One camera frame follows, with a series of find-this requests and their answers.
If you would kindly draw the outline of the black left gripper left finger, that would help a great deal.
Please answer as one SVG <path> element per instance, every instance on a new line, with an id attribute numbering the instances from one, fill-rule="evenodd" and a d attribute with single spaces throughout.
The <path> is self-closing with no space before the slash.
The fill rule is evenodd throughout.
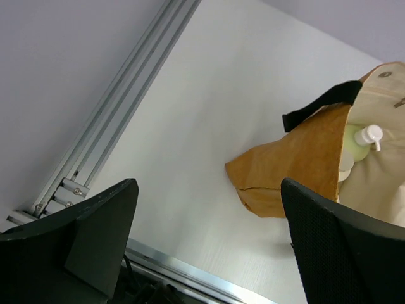
<path id="1" fill-rule="evenodd" d="M 139 195 L 125 179 L 1 234 L 1 303 L 107 303 Z"/>

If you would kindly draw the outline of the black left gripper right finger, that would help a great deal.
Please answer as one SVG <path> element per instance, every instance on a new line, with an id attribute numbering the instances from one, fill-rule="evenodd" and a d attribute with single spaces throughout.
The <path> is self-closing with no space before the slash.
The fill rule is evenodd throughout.
<path id="1" fill-rule="evenodd" d="M 290 178 L 281 196 L 308 303 L 404 303 L 404 228 Z"/>

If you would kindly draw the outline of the tan canvas bag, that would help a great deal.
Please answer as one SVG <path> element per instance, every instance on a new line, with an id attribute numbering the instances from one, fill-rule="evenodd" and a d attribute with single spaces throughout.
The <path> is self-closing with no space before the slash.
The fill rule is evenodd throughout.
<path id="1" fill-rule="evenodd" d="M 404 63 L 377 66 L 359 80 L 333 86 L 282 117 L 283 138 L 251 148 L 225 165 L 242 204 L 259 217 L 285 217 L 281 183 L 291 178 L 314 192 L 390 224 L 404 225 Z M 374 147 L 339 179 L 347 124 L 383 130 Z"/>

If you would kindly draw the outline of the green pump lotion bottle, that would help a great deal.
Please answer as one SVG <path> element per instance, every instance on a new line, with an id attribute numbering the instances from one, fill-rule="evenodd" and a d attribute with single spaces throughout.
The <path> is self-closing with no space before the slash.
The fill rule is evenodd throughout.
<path id="1" fill-rule="evenodd" d="M 372 146 L 376 152 L 380 152 L 382 138 L 383 130 L 378 125 L 360 127 L 347 124 L 344 130 L 343 148 L 356 163 L 366 158 Z"/>

